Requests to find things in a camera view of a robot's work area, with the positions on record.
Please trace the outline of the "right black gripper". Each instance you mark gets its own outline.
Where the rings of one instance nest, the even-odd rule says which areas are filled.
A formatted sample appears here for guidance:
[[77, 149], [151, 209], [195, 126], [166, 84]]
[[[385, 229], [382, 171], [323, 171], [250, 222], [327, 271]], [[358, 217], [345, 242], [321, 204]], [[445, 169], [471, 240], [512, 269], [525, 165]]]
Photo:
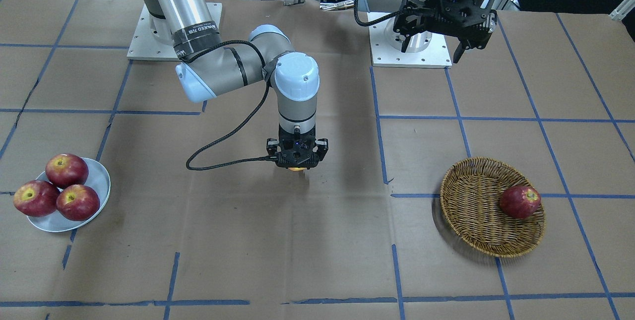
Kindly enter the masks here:
[[329, 150], [326, 138], [316, 139], [316, 128], [294, 135], [279, 127], [278, 136], [279, 139], [267, 139], [266, 150], [269, 159], [277, 159], [279, 168], [315, 168], [318, 159], [321, 162]]

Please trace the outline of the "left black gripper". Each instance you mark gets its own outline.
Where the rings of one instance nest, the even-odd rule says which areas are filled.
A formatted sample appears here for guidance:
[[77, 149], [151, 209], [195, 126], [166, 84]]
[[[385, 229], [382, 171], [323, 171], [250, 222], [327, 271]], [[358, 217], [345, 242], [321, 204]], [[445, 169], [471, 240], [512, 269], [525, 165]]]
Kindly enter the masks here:
[[403, 37], [400, 51], [405, 53], [418, 34], [438, 33], [457, 37], [459, 45], [452, 63], [465, 51], [484, 49], [498, 23], [494, 0], [426, 0], [424, 6], [405, 5], [395, 18], [393, 31]]

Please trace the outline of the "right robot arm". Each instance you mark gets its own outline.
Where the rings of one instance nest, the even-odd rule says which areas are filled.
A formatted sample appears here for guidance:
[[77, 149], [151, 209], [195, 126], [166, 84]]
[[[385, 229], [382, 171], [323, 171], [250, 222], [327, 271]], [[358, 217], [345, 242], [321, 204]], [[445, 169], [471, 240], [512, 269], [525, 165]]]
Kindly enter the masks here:
[[327, 139], [316, 137], [319, 66], [296, 51], [274, 25], [256, 27], [247, 40], [223, 41], [205, 0], [144, 0], [159, 20], [159, 35], [179, 60], [175, 71], [194, 103], [264, 82], [276, 92], [279, 130], [267, 140], [261, 160], [280, 168], [315, 168], [327, 154]]

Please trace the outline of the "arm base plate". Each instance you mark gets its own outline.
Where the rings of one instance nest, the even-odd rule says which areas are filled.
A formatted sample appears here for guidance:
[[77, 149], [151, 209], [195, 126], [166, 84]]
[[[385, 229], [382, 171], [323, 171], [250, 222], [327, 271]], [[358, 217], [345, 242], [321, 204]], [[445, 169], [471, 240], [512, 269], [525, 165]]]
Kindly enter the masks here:
[[404, 52], [405, 37], [393, 31], [394, 19], [368, 27], [372, 65], [376, 67], [451, 67], [444, 35], [424, 31], [411, 37]]
[[216, 18], [222, 6], [204, 0], [145, 4], [141, 10], [127, 57], [130, 60], [178, 62], [221, 42]]

